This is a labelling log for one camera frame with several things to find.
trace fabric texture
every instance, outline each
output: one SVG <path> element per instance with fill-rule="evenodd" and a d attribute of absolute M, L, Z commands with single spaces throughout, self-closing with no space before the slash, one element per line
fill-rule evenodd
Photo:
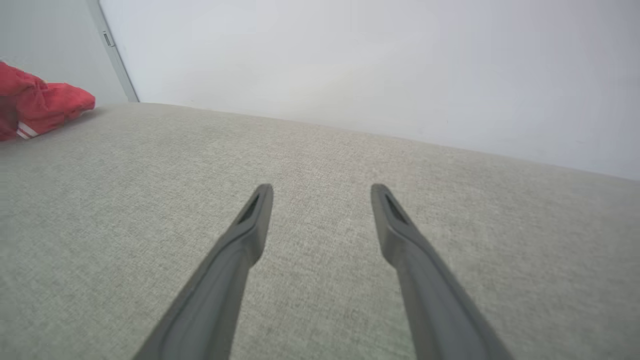
<path fill-rule="evenodd" d="M 261 183 L 271 225 L 232 359 L 415 358 L 373 183 L 516 359 L 640 353 L 635 181 L 160 104 L 0 147 L 2 359 L 131 358 Z"/>
<path fill-rule="evenodd" d="M 87 91 L 66 83 L 45 83 L 0 61 L 0 140 L 44 134 L 95 106 Z"/>

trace white stripe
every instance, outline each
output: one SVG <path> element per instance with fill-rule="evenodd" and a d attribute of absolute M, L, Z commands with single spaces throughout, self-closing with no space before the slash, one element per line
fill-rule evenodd
<path fill-rule="evenodd" d="M 27 134 L 22 132 L 22 129 L 18 129 L 18 131 L 16 131 L 16 133 L 18 133 L 18 135 L 20 135 L 25 140 L 29 140 L 30 139 L 29 135 L 27 135 Z"/>
<path fill-rule="evenodd" d="M 28 134 L 31 137 L 39 135 L 38 133 L 33 131 L 33 129 L 31 129 L 27 124 L 23 123 L 22 121 L 20 121 L 18 123 L 18 129 L 21 129 L 22 131 L 24 131 L 26 134 Z"/>

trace white wall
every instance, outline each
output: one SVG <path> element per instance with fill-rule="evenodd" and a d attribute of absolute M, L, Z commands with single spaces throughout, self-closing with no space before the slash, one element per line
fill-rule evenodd
<path fill-rule="evenodd" d="M 637 0 L 102 0 L 140 101 L 640 179 Z"/>
<path fill-rule="evenodd" d="M 96 106 L 127 102 L 85 0 L 2 1 L 0 34 L 7 64 L 83 88 Z"/>

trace gray upholstery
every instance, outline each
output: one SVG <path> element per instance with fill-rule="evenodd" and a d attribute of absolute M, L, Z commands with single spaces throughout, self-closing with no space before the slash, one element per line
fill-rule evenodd
<path fill-rule="evenodd" d="M 373 183 L 517 359 L 638 355 L 638 182 L 160 104 L 0 149 L 2 359 L 130 358 L 260 183 L 271 227 L 232 359 L 415 357 Z"/>

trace red jacket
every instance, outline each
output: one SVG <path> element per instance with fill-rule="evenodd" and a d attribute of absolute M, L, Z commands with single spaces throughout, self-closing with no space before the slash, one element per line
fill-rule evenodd
<path fill-rule="evenodd" d="M 95 97 L 66 83 L 47 84 L 0 62 L 0 140 L 32 138 L 95 106 Z"/>

